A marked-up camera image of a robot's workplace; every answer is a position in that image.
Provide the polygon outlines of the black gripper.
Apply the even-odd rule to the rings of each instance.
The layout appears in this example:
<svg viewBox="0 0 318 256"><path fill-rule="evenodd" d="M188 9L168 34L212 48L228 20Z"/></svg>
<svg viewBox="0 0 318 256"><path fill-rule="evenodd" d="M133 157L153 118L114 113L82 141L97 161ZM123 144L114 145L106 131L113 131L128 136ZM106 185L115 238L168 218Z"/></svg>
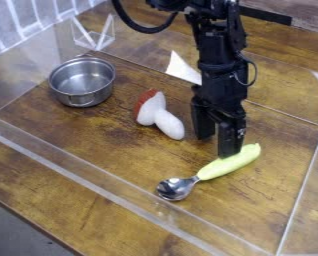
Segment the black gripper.
<svg viewBox="0 0 318 256"><path fill-rule="evenodd" d="M200 140L216 134L218 125L218 156L228 158L241 152L246 134L249 63L237 60L226 64L198 63L202 84L193 86L192 118Z"/></svg>

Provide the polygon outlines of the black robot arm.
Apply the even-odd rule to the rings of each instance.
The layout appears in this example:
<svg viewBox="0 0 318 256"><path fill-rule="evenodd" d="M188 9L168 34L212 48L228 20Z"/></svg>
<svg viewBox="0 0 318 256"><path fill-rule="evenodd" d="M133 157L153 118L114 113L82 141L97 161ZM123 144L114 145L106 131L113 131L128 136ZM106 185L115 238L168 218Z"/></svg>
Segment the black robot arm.
<svg viewBox="0 0 318 256"><path fill-rule="evenodd" d="M218 135L218 156L240 153L246 133L249 62L237 0L200 0L186 15L200 52L202 84L193 86L192 118L200 140Z"/></svg>

